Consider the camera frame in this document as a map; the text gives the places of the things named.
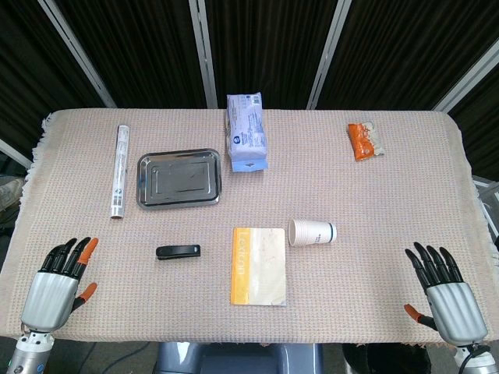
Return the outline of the white metal partition frame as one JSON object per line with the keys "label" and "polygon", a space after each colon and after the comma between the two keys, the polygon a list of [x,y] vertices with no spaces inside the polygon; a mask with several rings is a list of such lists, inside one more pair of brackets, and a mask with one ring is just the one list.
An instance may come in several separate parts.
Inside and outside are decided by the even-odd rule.
{"label": "white metal partition frame", "polygon": [[189,10],[193,25],[206,105],[208,109],[217,109],[218,96],[214,77],[211,40],[207,22],[205,0],[189,0]]}
{"label": "white metal partition frame", "polygon": [[76,60],[77,65],[86,76],[106,108],[117,108],[117,104],[106,87],[104,80],[94,67],[83,46],[74,34],[73,29],[63,16],[55,0],[37,0],[39,6],[50,20],[58,35]]}
{"label": "white metal partition frame", "polygon": [[448,113],[499,64],[499,40],[440,99],[434,111]]}
{"label": "white metal partition frame", "polygon": [[334,59],[334,53],[336,51],[336,47],[338,46],[351,4],[352,0],[337,0],[331,25],[327,33],[327,38],[324,42],[324,48],[320,57],[319,65],[317,66],[315,79],[307,101],[307,110],[315,110],[317,108],[317,103],[319,101],[324,82],[327,78],[329,68]]}
{"label": "white metal partition frame", "polygon": [[7,142],[0,139],[0,152],[13,159],[16,163],[22,165],[26,169],[30,169],[32,161],[10,146]]}

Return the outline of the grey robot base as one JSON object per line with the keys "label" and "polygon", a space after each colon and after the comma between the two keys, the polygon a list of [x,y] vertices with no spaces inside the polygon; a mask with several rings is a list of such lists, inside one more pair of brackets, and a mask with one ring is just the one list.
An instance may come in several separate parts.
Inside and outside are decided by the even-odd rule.
{"label": "grey robot base", "polygon": [[163,342],[153,374],[324,374],[322,345]]}

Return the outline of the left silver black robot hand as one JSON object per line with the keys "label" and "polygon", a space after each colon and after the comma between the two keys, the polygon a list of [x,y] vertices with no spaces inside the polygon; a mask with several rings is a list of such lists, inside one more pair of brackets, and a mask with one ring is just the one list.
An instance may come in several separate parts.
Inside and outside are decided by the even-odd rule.
{"label": "left silver black robot hand", "polygon": [[80,281],[98,244],[97,238],[71,238],[55,246],[36,272],[20,317],[31,332],[53,333],[97,290],[95,282],[78,294]]}

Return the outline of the light blue tissue pack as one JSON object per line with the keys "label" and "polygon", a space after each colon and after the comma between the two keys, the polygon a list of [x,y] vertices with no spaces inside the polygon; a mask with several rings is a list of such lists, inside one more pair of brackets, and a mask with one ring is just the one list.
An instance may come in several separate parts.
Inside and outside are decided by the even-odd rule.
{"label": "light blue tissue pack", "polygon": [[261,93],[227,96],[226,147],[234,172],[268,168]]}

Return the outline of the white foil roll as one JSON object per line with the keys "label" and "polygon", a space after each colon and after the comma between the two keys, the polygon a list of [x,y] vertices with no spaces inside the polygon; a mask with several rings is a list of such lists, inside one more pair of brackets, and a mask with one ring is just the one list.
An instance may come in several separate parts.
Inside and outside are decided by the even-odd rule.
{"label": "white foil roll", "polygon": [[111,219],[122,219],[124,217],[129,138],[129,126],[119,125],[111,190]]}

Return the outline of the yellow lexicon notebook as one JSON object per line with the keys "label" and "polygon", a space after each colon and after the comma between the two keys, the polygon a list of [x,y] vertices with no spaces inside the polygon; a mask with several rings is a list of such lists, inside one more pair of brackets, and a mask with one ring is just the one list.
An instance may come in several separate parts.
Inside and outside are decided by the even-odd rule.
{"label": "yellow lexicon notebook", "polygon": [[284,229],[233,230],[230,302],[233,305],[286,305]]}

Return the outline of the white paper cup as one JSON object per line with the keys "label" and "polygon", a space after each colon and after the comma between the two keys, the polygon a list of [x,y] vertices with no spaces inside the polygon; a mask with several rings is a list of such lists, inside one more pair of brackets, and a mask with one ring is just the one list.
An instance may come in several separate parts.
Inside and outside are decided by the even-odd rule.
{"label": "white paper cup", "polygon": [[330,222],[292,219],[288,223],[288,241],[293,247],[331,243],[337,236],[337,228]]}

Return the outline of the beige woven tablecloth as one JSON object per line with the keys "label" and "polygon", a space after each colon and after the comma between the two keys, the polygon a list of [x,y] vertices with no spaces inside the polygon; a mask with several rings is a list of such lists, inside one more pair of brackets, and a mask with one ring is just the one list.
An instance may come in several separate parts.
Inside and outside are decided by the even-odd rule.
{"label": "beige woven tablecloth", "polygon": [[[348,124],[372,122],[385,154],[356,161]],[[489,340],[499,340],[499,259],[458,126],[435,111],[266,110],[266,171],[221,159],[212,206],[143,210],[136,167],[146,153],[225,152],[225,113],[73,109],[52,113],[34,150],[21,211],[0,271],[0,336],[20,315],[47,253],[96,237],[81,287],[94,296],[56,337],[84,341],[437,343],[405,313],[430,308],[405,250],[445,247],[471,286]],[[111,219],[119,125],[130,130],[124,217]],[[288,247],[286,305],[230,302],[232,232],[329,221],[334,242]],[[158,260],[156,248],[199,245],[199,257]]]}

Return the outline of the black stapler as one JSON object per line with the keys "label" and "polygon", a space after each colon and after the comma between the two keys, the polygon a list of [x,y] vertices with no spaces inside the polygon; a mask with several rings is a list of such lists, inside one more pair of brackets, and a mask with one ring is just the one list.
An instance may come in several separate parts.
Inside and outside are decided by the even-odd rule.
{"label": "black stapler", "polygon": [[182,259],[199,257],[201,254],[199,245],[165,245],[156,248],[158,260]]}

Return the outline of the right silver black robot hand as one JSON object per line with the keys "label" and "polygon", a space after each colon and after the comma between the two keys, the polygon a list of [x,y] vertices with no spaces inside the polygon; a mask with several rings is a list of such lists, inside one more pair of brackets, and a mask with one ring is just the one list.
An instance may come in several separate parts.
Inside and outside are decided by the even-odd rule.
{"label": "right silver black robot hand", "polygon": [[456,347],[483,342],[488,330],[471,287],[452,254],[444,247],[435,249],[414,242],[406,249],[432,314],[426,316],[412,305],[405,312],[417,323],[437,331],[441,338]]}

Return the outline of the stainless steel tray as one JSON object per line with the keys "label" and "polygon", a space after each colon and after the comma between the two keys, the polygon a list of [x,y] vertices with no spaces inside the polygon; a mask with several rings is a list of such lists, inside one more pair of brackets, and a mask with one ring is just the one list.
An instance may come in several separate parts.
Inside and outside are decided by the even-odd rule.
{"label": "stainless steel tray", "polygon": [[143,210],[167,210],[218,203],[221,156],[216,150],[146,153],[137,163],[136,201]]}

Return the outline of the orange snack packet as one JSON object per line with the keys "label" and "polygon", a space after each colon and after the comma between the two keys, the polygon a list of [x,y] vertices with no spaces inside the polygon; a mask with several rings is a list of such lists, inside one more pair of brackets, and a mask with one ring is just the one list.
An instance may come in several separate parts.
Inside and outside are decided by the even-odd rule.
{"label": "orange snack packet", "polygon": [[348,134],[356,161],[385,154],[379,134],[372,122],[350,123]]}

